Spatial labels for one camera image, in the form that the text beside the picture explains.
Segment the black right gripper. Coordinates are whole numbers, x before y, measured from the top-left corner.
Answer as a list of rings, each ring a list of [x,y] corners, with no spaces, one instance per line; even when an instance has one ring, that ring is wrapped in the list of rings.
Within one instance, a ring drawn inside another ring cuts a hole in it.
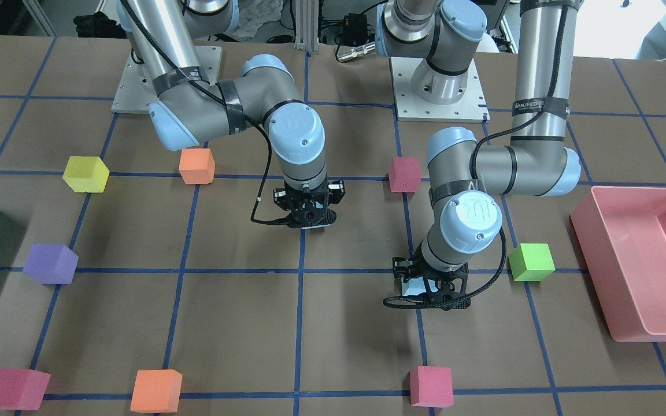
[[[277,219],[278,224],[290,228],[321,228],[336,221],[336,212],[330,209],[330,205],[341,202],[345,184],[325,179],[314,189],[304,186],[302,190],[295,190],[286,184],[283,188],[274,189],[273,195],[275,205],[289,211],[288,216]]]

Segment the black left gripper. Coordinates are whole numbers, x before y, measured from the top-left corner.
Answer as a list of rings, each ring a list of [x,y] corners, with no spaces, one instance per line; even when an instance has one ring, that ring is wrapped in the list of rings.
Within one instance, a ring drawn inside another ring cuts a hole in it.
[[[400,282],[422,277],[426,290],[420,296],[393,296],[391,307],[396,310],[465,310],[471,305],[466,294],[467,263],[452,271],[436,270],[423,258],[419,247],[408,259],[392,258],[392,272]]]

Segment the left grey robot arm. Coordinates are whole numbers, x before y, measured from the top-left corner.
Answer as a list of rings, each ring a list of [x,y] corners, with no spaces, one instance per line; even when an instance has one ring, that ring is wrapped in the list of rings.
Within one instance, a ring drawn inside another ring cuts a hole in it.
[[[477,140],[449,127],[428,140],[434,223],[409,258],[392,261],[404,292],[383,299],[396,310],[466,309],[507,261],[495,195],[565,195],[581,174],[565,146],[576,17],[582,1],[520,2],[520,48],[511,128]],[[459,98],[483,37],[486,16],[471,1],[389,1],[378,6],[377,53],[420,58],[418,95],[447,105]],[[449,97],[436,91],[454,82]]]

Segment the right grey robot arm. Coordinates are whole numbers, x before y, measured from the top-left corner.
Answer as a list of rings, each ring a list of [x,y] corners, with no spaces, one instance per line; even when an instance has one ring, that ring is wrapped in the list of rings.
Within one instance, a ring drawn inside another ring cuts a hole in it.
[[[323,122],[284,63],[259,54],[243,64],[238,78],[217,82],[201,65],[194,40],[233,31],[237,2],[121,1],[118,13],[156,93],[147,111],[167,150],[254,127],[284,177],[273,195],[287,215],[267,224],[311,229],[335,222],[331,205],[344,197],[344,183],[328,181]]]

